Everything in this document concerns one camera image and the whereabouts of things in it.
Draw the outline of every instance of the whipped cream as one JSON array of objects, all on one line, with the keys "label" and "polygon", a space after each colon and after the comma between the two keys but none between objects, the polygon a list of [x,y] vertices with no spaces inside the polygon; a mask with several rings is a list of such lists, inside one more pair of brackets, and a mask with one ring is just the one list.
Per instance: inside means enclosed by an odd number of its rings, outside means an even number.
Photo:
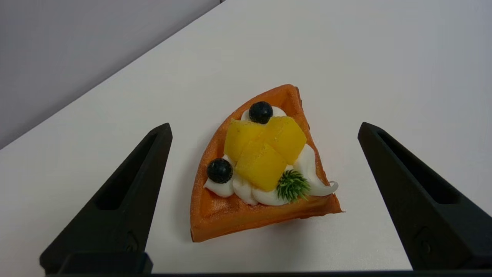
[{"label": "whipped cream", "polygon": [[[272,109],[273,116],[286,116],[281,108],[272,106]],[[241,120],[251,121],[249,118],[249,110],[243,112]],[[224,155],[222,158],[231,163],[232,167],[235,166],[235,163],[227,155]],[[332,185],[328,187],[318,178],[316,175],[316,155],[314,154],[312,147],[307,143],[304,145],[304,148],[294,164],[287,165],[285,171],[291,169],[299,171],[304,178],[306,178],[310,186],[308,195],[327,196],[338,189],[338,183],[330,182]],[[257,189],[247,180],[235,173],[232,175],[232,178],[224,184],[218,184],[207,179],[204,187],[221,197],[229,197],[236,194],[241,200],[252,206],[258,203],[268,206],[281,206],[289,203],[287,200],[278,197],[277,189],[272,191]]]}]

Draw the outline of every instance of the blueberry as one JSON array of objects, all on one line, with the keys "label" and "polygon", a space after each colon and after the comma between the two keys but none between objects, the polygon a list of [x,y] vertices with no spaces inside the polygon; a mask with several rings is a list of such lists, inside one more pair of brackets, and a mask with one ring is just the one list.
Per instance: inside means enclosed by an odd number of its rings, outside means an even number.
[{"label": "blueberry", "polygon": [[272,106],[265,101],[256,102],[249,108],[249,118],[256,123],[268,123],[273,114]]},{"label": "blueberry", "polygon": [[226,183],[232,178],[232,166],[222,158],[215,159],[207,167],[207,176],[215,183]]}]

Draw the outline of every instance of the yellow fruit cube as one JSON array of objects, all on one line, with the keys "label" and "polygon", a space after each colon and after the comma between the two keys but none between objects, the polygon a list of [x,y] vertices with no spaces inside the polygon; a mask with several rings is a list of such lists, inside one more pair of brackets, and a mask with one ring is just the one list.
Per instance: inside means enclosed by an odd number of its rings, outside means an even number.
[{"label": "yellow fruit cube", "polygon": [[306,135],[292,117],[272,117],[262,134],[264,142],[271,145],[288,164],[293,165],[306,144]]},{"label": "yellow fruit cube", "polygon": [[285,159],[270,145],[251,141],[239,158],[235,173],[261,190],[272,191],[286,166]]},{"label": "yellow fruit cube", "polygon": [[246,145],[264,130],[265,126],[261,124],[233,119],[225,136],[224,153],[237,162]]}]

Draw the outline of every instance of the black plastic part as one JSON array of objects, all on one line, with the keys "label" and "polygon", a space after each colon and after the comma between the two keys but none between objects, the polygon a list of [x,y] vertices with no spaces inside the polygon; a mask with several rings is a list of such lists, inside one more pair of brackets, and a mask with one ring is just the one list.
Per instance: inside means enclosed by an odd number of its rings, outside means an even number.
[{"label": "black plastic part", "polygon": [[147,253],[75,253],[65,259],[59,274],[149,274],[152,265]]},{"label": "black plastic part", "polygon": [[[116,274],[77,275],[77,277],[489,277],[490,270],[473,271],[352,271],[352,272],[295,272],[295,273],[215,273],[215,274]],[[56,277],[74,277],[56,275]]]},{"label": "black plastic part", "polygon": [[59,272],[71,254],[144,252],[171,141],[169,123],[143,138],[41,254],[46,274]]},{"label": "black plastic part", "polygon": [[383,129],[358,139],[413,269],[492,268],[489,215]]}]

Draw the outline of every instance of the gray wall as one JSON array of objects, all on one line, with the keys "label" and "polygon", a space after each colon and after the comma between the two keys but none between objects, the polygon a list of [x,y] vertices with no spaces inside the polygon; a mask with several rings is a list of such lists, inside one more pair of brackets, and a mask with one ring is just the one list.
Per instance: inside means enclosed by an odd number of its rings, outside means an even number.
[{"label": "gray wall", "polygon": [[0,0],[0,149],[219,0]]}]

